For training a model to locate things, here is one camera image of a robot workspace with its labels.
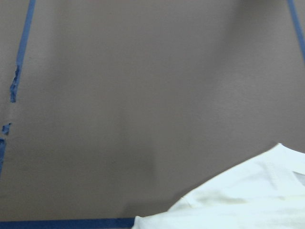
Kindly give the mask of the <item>cream long-sleeve printed shirt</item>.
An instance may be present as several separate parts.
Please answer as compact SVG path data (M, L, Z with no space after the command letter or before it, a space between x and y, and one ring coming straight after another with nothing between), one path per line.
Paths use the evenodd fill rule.
M282 144L193 189L136 229L302 229L305 155Z

